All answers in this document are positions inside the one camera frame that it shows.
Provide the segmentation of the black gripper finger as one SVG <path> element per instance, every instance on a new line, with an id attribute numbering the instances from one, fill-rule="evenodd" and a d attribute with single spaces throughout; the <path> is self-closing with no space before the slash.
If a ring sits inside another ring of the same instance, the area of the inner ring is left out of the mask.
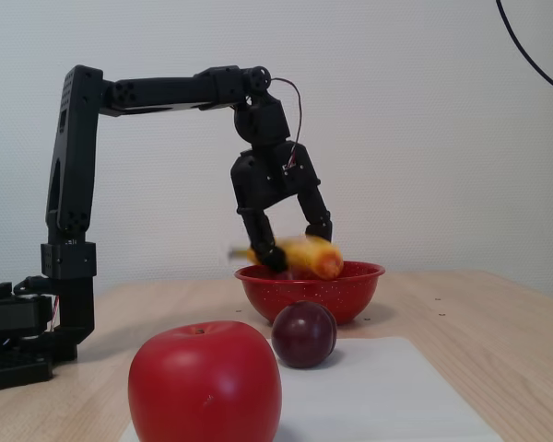
<path id="1" fill-rule="evenodd" d="M 276 273 L 285 272 L 288 268 L 286 254 L 276 244 L 265 212 L 251 208 L 239 208 L 237 213 L 242 218 L 256 259 Z"/>
<path id="2" fill-rule="evenodd" d="M 333 224 L 323 197 L 317 187 L 311 187 L 298 194 L 298 201 L 308 222 L 305 234 L 332 241 Z"/>

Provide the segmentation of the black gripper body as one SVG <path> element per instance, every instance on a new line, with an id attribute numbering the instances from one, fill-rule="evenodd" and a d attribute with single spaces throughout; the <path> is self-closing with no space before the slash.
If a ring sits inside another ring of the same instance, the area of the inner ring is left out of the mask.
<path id="1" fill-rule="evenodd" d="M 307 149 L 293 141 L 241 152 L 230 177 L 239 215 L 264 211 L 321 183 Z"/>

